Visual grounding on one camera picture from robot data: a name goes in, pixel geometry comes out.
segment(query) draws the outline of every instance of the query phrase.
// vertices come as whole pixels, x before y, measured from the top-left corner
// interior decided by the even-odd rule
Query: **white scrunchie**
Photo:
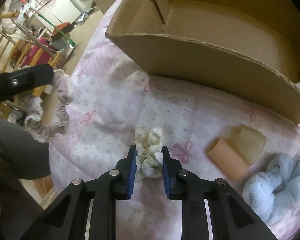
[[[300,159],[278,154],[248,179],[242,196],[267,226],[279,223],[300,202]]]
[[[161,128],[152,128],[150,133],[136,128],[137,179],[159,178],[161,176],[163,133]]]
[[[40,97],[23,95],[20,101],[29,109],[29,115],[25,118],[25,130],[39,142],[46,142],[53,139],[55,133],[65,134],[69,126],[69,115],[66,112],[66,105],[72,102],[74,86],[70,77],[61,69],[54,70],[52,84],[56,89],[59,103],[55,108],[55,113],[51,124],[46,125],[41,121],[43,109]]]

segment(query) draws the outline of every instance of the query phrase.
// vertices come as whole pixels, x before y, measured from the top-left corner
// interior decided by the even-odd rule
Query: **person's leg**
[[[0,178],[39,179],[49,174],[48,143],[38,142],[23,127],[0,119]]]
[[[49,174],[48,144],[35,141],[23,127],[0,119],[0,239],[20,239],[42,212],[18,179]]]
[[[43,211],[17,179],[0,183],[0,205],[0,239],[4,240],[19,240]]]

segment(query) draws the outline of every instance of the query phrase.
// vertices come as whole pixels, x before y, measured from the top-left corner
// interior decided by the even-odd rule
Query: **beige container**
[[[243,124],[234,127],[225,141],[249,166],[255,163],[266,145],[266,137],[261,132]]]
[[[300,123],[300,13],[290,0],[123,0],[106,36],[149,74]]]

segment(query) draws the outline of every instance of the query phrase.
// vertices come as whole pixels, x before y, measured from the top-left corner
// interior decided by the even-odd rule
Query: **clutter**
[[[300,13],[290,0],[123,0],[106,37],[148,74],[208,85],[300,123]]]
[[[258,130],[242,124],[234,127],[230,138],[225,141],[249,166],[252,166],[266,144],[266,137]]]
[[[74,26],[69,23],[65,22],[60,25],[55,26],[52,34],[52,40],[57,41],[62,37],[66,36],[69,33],[68,38],[70,37],[70,32],[74,29]]]
[[[150,133],[143,129],[136,128],[136,150],[137,150],[137,179],[159,178],[163,164],[163,146],[162,128],[154,127]]]
[[[240,179],[248,171],[247,163],[223,139],[218,139],[207,154],[232,179]]]
[[[57,30],[62,36],[65,36],[65,34],[64,34],[60,29],[58,29],[57,26],[55,26],[52,22],[50,22],[45,16],[43,16],[41,13],[39,13],[35,8],[31,7],[31,5],[28,4],[25,0],[20,0],[20,1],[21,1],[23,4],[28,5],[32,10],[34,10],[35,13],[37,13],[37,15],[38,15],[40,18],[42,18],[42,19],[45,20],[47,23],[49,23],[51,26],[53,26],[54,29]],[[71,39],[69,39],[69,43],[70,43],[71,46],[75,47],[75,43],[74,43]]]
[[[51,124],[46,125],[41,121],[43,109],[40,97],[25,94],[20,97],[20,102],[29,109],[29,115],[25,118],[25,130],[39,142],[47,142],[54,138],[55,133],[66,134],[69,126],[69,115],[66,105],[72,102],[74,87],[70,77],[63,70],[54,70],[52,81],[53,87],[57,91],[59,102],[56,105],[55,113]]]
[[[248,179],[242,196],[266,225],[280,222],[300,202],[300,158],[278,154],[265,172]]]
[[[88,19],[88,16],[89,15],[87,13],[82,14],[77,20],[77,23],[82,25]]]

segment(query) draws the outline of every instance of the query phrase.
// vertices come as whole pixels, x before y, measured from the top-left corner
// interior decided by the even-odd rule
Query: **bed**
[[[241,194],[245,181],[265,168],[275,153],[295,156],[300,125],[210,87],[147,75],[105,38],[106,28],[122,0],[106,12],[95,30],[72,80],[74,101],[67,107],[70,127],[50,143],[54,185],[63,190],[74,178],[96,179],[125,158],[134,144],[135,127],[162,127],[165,144],[184,169],[200,178],[225,178]],[[266,146],[241,180],[232,180],[206,156],[209,143],[227,126],[244,124],[261,131]],[[163,181],[135,182],[128,202],[117,201],[118,240],[181,238],[181,201],[169,201]],[[300,228],[300,205],[270,229],[280,240]]]

